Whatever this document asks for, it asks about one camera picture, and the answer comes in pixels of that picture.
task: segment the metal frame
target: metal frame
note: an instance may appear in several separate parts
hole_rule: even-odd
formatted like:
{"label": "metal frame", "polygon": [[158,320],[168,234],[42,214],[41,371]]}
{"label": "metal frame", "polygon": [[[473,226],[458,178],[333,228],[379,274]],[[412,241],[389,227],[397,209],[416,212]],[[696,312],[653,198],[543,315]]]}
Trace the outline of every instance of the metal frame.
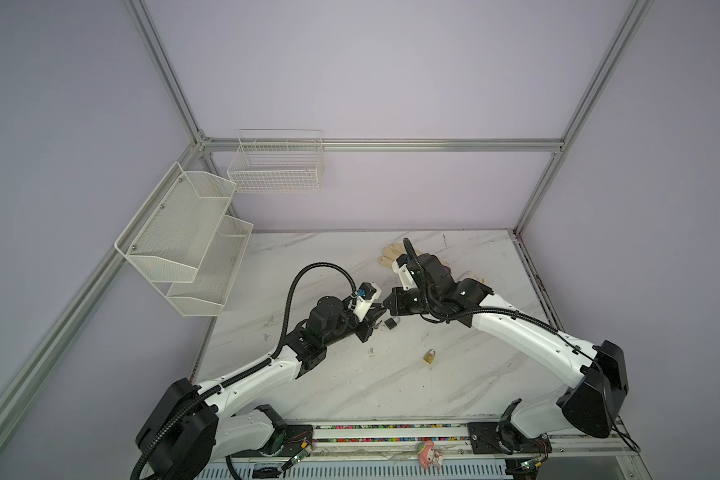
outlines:
{"label": "metal frame", "polygon": [[[191,165],[195,160],[202,160],[211,173],[218,174],[212,162],[211,153],[214,151],[236,150],[239,146],[237,139],[206,138],[190,109],[189,102],[176,77],[176,72],[168,59],[165,47],[155,28],[154,20],[150,16],[144,0],[124,0],[128,13],[134,20],[136,30],[154,63],[155,69],[163,82],[171,102],[187,131],[191,142],[184,150],[179,162],[182,167]],[[528,199],[517,225],[511,233],[516,237],[515,247],[524,264],[530,282],[533,284],[544,311],[549,320],[562,330],[560,320],[554,312],[549,297],[538,273],[530,261],[521,235],[525,231],[530,218],[536,211],[539,202],[546,194],[552,180],[560,170],[576,138],[581,132],[595,103],[613,75],[618,61],[624,54],[626,46],[634,37],[638,27],[647,14],[653,0],[634,0],[627,10],[619,28],[614,35],[605,55],[598,66],[592,81],[584,96],[579,102],[576,112],[570,120],[562,139],[326,139],[323,141],[326,151],[549,151],[553,152],[544,173]],[[173,178],[164,179],[152,196],[144,203],[138,216],[146,221],[148,212],[155,206],[165,188],[173,182]],[[236,216],[230,207],[232,216]],[[134,228],[140,228],[141,222],[136,222]],[[99,298],[104,294],[107,286],[123,265],[124,259],[114,248],[102,259],[94,273],[77,293],[73,301],[49,331],[39,347],[24,364],[22,370],[12,381],[0,397],[0,452],[7,445],[10,437],[15,433],[21,421],[26,417],[29,409],[42,392],[50,375],[64,358],[69,348],[74,344],[80,331],[85,327],[86,320]],[[200,350],[203,350],[208,335],[203,340]],[[650,476],[639,456],[627,456],[629,463],[624,463],[625,475],[632,473],[638,478],[648,479]]]}

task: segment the marble tabletop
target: marble tabletop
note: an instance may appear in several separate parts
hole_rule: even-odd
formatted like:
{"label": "marble tabletop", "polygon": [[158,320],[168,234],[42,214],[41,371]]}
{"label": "marble tabletop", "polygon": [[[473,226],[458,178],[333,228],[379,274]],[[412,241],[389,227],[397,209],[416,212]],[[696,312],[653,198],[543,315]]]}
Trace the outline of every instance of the marble tabletop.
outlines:
{"label": "marble tabletop", "polygon": [[[484,279],[516,307],[546,320],[505,230],[253,234],[197,380],[221,376],[274,349],[288,288],[307,264],[338,264],[358,285],[377,283],[386,297],[398,278],[378,258],[404,236],[417,250],[447,262],[456,280]],[[291,328],[320,297],[344,298],[348,290],[334,270],[308,272],[296,288]],[[422,359],[430,349],[436,352],[431,365]],[[314,370],[266,393],[256,405],[269,403],[291,420],[499,415],[516,398],[558,386],[560,380],[535,360],[485,332],[408,316],[393,330],[382,324],[366,343],[351,336],[331,345]]]}

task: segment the two-tier mesh shelf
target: two-tier mesh shelf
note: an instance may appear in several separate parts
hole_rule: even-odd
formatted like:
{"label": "two-tier mesh shelf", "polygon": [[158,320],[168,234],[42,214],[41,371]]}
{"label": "two-tier mesh shelf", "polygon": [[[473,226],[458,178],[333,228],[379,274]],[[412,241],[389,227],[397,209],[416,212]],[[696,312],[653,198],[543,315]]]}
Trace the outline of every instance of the two-tier mesh shelf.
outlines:
{"label": "two-tier mesh shelf", "polygon": [[115,248],[183,316],[217,316],[230,295],[253,225],[229,216],[235,183],[184,171],[135,237],[135,216]]}
{"label": "two-tier mesh shelf", "polygon": [[237,191],[320,191],[325,160],[320,130],[238,130],[240,146],[227,171]]}

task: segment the robotic arm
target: robotic arm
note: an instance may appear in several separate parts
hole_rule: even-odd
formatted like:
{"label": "robotic arm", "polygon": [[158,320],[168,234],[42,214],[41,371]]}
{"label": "robotic arm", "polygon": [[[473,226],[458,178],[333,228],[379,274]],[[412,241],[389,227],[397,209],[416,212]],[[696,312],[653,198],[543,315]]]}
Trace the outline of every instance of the robotic arm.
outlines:
{"label": "robotic arm", "polygon": [[[286,435],[282,418],[266,405],[247,415],[237,415],[238,410],[314,369],[334,342],[353,334],[366,342],[374,322],[387,310],[393,316],[429,314],[436,319],[431,322],[456,320],[488,332],[525,352],[562,381],[561,388],[547,395],[513,401],[498,422],[470,424],[475,453],[521,452],[542,434],[563,428],[575,427],[597,438],[615,429],[614,418],[628,391],[624,354],[618,346],[611,342],[596,346],[559,332],[476,280],[456,283],[436,256],[417,255],[407,238],[404,244],[407,254],[392,264],[402,286],[395,287],[383,303],[376,303],[381,291],[374,283],[355,288],[349,274],[336,265],[311,264],[299,272],[288,292],[274,353],[195,386],[188,379],[173,383],[136,437],[142,456],[131,480],[138,479],[147,463],[155,472],[152,478],[185,480],[197,476],[208,462],[243,450],[277,454]],[[342,272],[352,294],[344,300],[324,296],[309,318],[286,334],[296,284],[317,266]]]}

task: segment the white mesh shelf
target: white mesh shelf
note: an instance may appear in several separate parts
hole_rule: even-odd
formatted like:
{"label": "white mesh shelf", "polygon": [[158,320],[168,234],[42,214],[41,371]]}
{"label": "white mesh shelf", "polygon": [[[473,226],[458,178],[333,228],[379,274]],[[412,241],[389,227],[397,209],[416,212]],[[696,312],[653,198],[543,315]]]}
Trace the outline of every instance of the white mesh shelf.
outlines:
{"label": "white mesh shelf", "polygon": [[320,190],[325,167],[320,130],[238,130],[227,171],[240,193]]}
{"label": "white mesh shelf", "polygon": [[217,316],[253,225],[227,215],[234,182],[179,164],[166,177],[176,178],[167,193],[158,204],[145,204],[154,205],[152,215],[138,233],[135,216],[115,248],[183,316]]}

